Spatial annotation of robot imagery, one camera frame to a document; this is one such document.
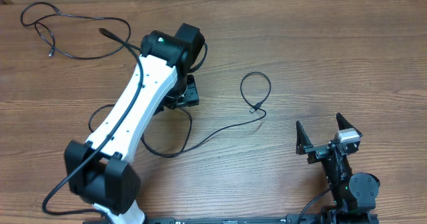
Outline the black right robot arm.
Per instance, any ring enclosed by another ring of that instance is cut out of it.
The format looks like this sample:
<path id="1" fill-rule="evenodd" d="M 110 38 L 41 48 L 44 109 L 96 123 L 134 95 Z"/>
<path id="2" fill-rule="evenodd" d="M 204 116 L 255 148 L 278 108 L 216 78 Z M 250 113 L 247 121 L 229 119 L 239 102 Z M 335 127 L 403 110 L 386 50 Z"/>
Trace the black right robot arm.
<path id="1" fill-rule="evenodd" d="M 336 120 L 339 130 L 320 146 L 314 146 L 301 122 L 296 122 L 296 154 L 307 155 L 309 164 L 321 163 L 328 181 L 328 188 L 304 207 L 297 222 L 308 221 L 308 207 L 330 192 L 334 204 L 321 209 L 316 215 L 318 223 L 378 223 L 378 216 L 370 212 L 376 208 L 380 180 L 370 173 L 353 173 L 348 162 L 348 156 L 359 150 L 363 134 L 341 113 L 336 114 Z"/>

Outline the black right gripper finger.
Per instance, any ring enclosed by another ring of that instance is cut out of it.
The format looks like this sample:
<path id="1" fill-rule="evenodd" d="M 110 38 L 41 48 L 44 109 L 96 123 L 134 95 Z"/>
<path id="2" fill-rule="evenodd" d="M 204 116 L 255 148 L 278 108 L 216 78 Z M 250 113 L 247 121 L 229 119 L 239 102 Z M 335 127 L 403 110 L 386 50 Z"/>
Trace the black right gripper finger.
<path id="1" fill-rule="evenodd" d="M 296 133 L 296 154 L 307 154 L 313 145 L 300 121 L 296 121 Z"/>
<path id="2" fill-rule="evenodd" d="M 357 128 L 355 128 L 351 123 L 349 123 L 341 113 L 336 113 L 336 121 L 338 123 L 339 130 L 353 128 L 359 134 L 360 137 L 363 136 L 363 134 Z"/>

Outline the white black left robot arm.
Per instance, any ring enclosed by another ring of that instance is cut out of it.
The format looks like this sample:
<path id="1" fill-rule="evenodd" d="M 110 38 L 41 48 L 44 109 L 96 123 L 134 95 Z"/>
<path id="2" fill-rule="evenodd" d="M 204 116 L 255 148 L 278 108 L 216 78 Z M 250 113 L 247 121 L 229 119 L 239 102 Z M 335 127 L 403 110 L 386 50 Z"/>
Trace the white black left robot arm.
<path id="1" fill-rule="evenodd" d="M 103 216 L 104 223 L 145 223 L 136 197 L 141 181 L 131 166 L 138 143 L 151 118 L 164 107 L 197 105 L 192 73 L 196 59 L 206 49 L 199 28 L 183 23 L 175 35 L 152 31 L 139 52 L 107 29 L 104 36 L 121 43 L 136 60 L 127 87 L 105 121 L 85 143 L 70 141 L 64 152 L 67 176 L 44 198 L 42 210 L 50 215 L 49 200 L 68 183 L 72 193 Z"/>

